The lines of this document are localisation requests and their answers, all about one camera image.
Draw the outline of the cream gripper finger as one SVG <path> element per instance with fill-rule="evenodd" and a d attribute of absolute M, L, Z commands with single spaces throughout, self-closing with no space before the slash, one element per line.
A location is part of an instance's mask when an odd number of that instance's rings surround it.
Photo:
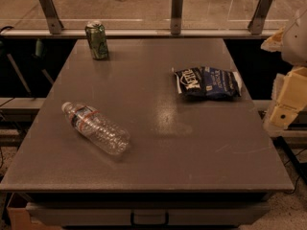
<path fill-rule="evenodd" d="M 267 52 L 280 52 L 285 28 L 280 28 L 276 33 L 268 37 L 262 44 L 261 49 Z"/>
<path fill-rule="evenodd" d="M 290 131 L 289 125 L 307 106 L 307 68 L 295 66 L 286 75 L 277 74 L 272 86 L 272 101 L 263 121 L 270 136 L 303 136 L 305 131 Z"/>

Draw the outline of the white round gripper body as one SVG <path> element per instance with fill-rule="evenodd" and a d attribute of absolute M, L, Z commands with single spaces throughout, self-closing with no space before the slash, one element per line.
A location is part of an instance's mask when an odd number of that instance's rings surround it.
<path fill-rule="evenodd" d="M 281 56 L 292 65 L 307 66 L 307 6 L 298 9 L 288 21 L 282 37 Z"/>

